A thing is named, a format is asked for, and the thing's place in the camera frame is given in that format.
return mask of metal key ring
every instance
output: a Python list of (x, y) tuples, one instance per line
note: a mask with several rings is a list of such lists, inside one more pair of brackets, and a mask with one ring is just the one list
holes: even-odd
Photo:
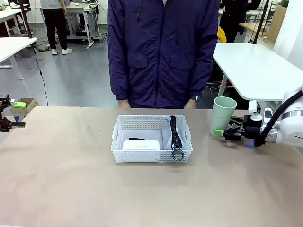
[[(180, 159), (176, 159), (175, 155), (179, 155), (182, 154), (182, 157)], [(176, 162), (180, 162), (184, 159), (184, 152), (181, 149), (175, 149), (172, 153), (171, 153), (172, 158), (176, 161)]]

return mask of wristwatch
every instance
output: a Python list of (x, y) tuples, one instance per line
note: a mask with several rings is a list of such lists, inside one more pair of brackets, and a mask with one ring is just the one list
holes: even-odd
[(194, 100), (196, 103), (200, 102), (201, 97), (200, 96), (191, 96), (189, 99)]

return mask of green cup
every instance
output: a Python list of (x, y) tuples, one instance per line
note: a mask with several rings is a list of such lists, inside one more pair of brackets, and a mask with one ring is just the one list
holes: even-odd
[(237, 107), (237, 102), (229, 97), (217, 97), (214, 99), (213, 118), (210, 124), (209, 133), (215, 137), (215, 130), (226, 130), (229, 121)]

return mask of gray floor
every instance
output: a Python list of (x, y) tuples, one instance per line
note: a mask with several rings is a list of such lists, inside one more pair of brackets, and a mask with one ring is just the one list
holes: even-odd
[[(39, 48), (47, 44), (43, 25), (36, 25)], [(107, 42), (95, 43), (86, 50), (82, 43), (69, 43), (73, 53), (52, 56), (50, 52), (38, 52), (37, 59), (43, 73), (48, 103), (52, 106), (117, 107), (110, 90)], [(12, 69), (0, 69), (0, 91), (11, 97), (35, 97), (40, 105), (46, 105), (43, 82), (35, 56), (23, 50), (16, 60), (24, 77), (17, 81)], [(198, 108), (211, 109), (216, 93), (206, 89)]]

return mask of yellow bag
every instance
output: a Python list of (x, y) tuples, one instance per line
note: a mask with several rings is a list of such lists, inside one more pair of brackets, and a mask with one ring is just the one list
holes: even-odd
[(218, 28), (218, 33), (217, 33), (218, 39), (220, 40), (221, 43), (225, 43), (227, 41), (225, 32), (223, 31), (222, 28)]

